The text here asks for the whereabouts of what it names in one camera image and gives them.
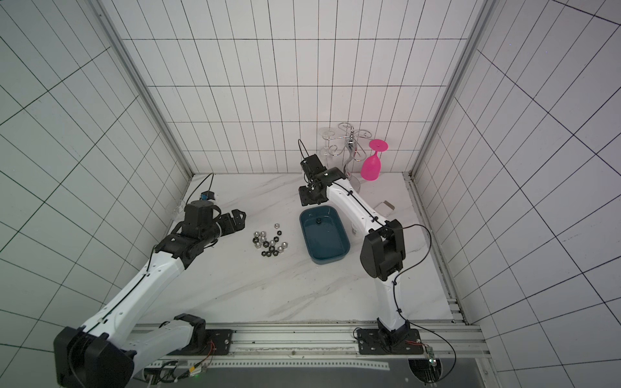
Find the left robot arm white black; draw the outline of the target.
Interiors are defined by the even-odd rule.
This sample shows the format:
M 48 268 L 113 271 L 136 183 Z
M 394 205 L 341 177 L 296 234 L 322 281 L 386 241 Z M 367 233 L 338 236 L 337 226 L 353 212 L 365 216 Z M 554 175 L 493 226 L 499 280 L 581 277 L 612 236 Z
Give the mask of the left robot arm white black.
M 134 327 L 174 279 L 219 239 L 242 231 L 246 213 L 223 213 L 211 200 L 184 207 L 184 220 L 156 244 L 147 264 L 110 303 L 78 328 L 64 328 L 53 341 L 62 387 L 125 387 L 138 372 L 173 352 L 213 354 L 216 345 L 203 318 L 181 314 L 170 323 L 130 339 Z

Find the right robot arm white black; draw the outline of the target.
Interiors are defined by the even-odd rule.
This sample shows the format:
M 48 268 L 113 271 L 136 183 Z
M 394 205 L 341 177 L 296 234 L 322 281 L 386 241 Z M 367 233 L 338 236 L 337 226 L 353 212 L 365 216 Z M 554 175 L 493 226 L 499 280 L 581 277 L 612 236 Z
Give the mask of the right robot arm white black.
M 333 203 L 364 237 L 360 262 L 367 275 L 375 280 L 380 312 L 376 329 L 354 331 L 359 352 L 425 353 L 419 331 L 412 327 L 401 309 L 399 278 L 407 272 L 404 268 L 404 231 L 407 227 L 372 210 L 338 168 L 328 169 L 320 161 L 308 158 L 302 161 L 302 170 L 306 184 L 299 187 L 301 205 Z

